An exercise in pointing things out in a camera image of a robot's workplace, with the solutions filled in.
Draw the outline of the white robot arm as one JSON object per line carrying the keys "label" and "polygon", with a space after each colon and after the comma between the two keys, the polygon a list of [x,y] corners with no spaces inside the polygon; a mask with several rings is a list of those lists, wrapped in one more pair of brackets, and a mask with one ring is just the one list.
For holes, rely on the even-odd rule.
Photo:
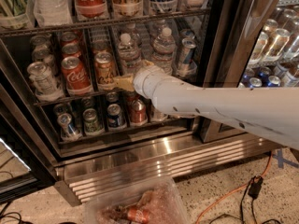
{"label": "white robot arm", "polygon": [[201,88],[144,60],[115,85],[136,91],[167,115],[201,116],[299,149],[298,88]]}

